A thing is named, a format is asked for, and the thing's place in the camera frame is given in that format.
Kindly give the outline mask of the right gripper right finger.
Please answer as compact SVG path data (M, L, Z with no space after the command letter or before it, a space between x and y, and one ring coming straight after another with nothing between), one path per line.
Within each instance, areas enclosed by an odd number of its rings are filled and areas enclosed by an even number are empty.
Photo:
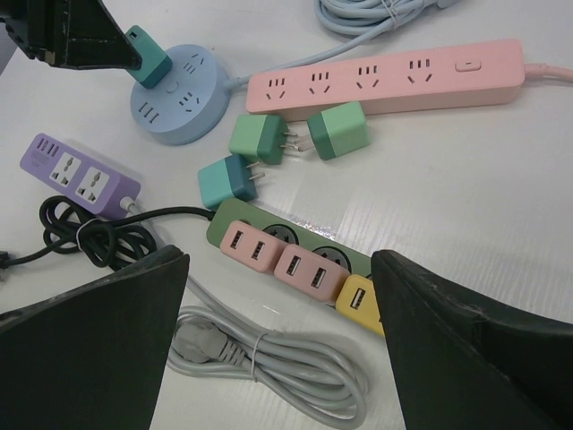
M380 250L372 279L409 429L569 429L572 327Z

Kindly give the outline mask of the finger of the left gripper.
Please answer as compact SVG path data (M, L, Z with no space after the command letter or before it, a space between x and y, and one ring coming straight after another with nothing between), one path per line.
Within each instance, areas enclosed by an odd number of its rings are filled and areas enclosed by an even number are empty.
M141 68L141 55L100 0L1 0L1 23L26 57L55 68Z

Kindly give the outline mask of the pink charger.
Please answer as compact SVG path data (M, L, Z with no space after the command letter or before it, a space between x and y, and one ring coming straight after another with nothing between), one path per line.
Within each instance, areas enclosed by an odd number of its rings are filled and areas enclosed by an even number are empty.
M253 226L234 220L219 249L226 256L259 273L272 274L287 243Z
M316 301L333 305L350 272L299 245L288 245L278 260L274 276Z

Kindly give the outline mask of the teal charger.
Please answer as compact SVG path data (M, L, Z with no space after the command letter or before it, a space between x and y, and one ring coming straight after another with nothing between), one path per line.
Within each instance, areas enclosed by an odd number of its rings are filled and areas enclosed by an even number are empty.
M141 67L128 73L145 89L153 89L172 69L167 52L143 28L133 25L125 35L141 57Z
M250 162L234 154L202 168L198 172L198 183L203 206L216 211L230 198L244 202L254 200L258 196L255 182L265 177L263 172L252 172L252 168L259 164L259 161Z

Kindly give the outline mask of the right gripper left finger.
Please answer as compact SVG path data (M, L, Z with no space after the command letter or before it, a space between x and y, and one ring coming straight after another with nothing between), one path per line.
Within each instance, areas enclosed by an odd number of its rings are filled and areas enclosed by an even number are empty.
M147 429L190 258L168 245L1 316L4 429Z

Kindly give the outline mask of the small green charger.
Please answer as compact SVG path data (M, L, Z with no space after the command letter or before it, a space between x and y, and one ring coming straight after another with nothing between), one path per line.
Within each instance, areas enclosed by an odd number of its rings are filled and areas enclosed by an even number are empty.
M330 160L367 146L370 142L362 105L357 101L331 107L306 120L308 134L299 138L299 152L315 149L322 160Z

